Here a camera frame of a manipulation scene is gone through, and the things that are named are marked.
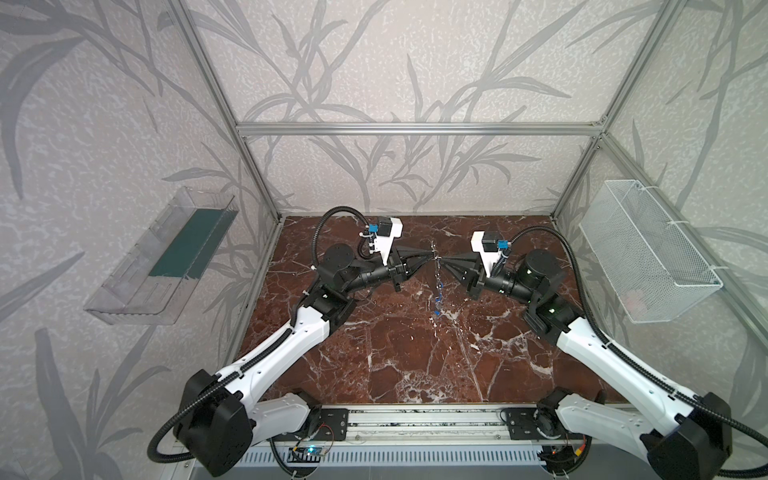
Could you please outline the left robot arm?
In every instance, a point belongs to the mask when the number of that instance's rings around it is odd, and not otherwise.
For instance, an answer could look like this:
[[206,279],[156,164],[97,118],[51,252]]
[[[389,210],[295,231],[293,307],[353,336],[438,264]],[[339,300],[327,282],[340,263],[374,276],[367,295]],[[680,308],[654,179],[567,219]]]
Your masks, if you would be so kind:
[[283,326],[232,364],[216,373],[201,369],[186,382],[170,422],[187,450],[183,457],[218,477],[252,444],[306,429],[318,409],[307,396],[289,393],[265,400],[266,391],[348,320],[357,305],[355,292],[387,282],[399,287],[433,258],[431,251],[393,247],[363,260],[346,244],[329,247],[315,266],[316,279]]

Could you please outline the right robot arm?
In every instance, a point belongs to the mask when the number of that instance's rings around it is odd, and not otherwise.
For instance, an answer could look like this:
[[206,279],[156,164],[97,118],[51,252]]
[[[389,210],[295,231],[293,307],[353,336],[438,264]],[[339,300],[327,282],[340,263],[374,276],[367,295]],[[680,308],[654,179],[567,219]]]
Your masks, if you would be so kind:
[[627,412],[558,388],[539,404],[564,429],[608,443],[645,461],[662,479],[713,479],[732,451],[728,426],[648,379],[640,361],[612,340],[601,340],[585,313],[557,292],[565,273],[545,250],[519,267],[491,273],[500,253],[480,251],[441,259],[470,297],[493,291],[526,305],[524,320],[540,338],[587,366],[632,406]]

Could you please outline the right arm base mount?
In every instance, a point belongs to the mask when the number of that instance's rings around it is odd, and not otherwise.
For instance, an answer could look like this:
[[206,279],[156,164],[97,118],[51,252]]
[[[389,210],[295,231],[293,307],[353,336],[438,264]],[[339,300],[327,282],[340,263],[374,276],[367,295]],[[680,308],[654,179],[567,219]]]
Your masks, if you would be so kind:
[[557,415],[535,406],[509,407],[501,410],[500,419],[511,440],[578,442],[581,434],[568,431]]

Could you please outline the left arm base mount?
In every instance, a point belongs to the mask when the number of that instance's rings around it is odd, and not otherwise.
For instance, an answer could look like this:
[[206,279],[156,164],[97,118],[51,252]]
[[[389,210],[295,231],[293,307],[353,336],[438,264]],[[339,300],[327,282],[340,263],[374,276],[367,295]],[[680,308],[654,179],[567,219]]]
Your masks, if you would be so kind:
[[350,410],[346,408],[313,408],[293,435],[301,439],[344,441],[349,427],[349,416]]

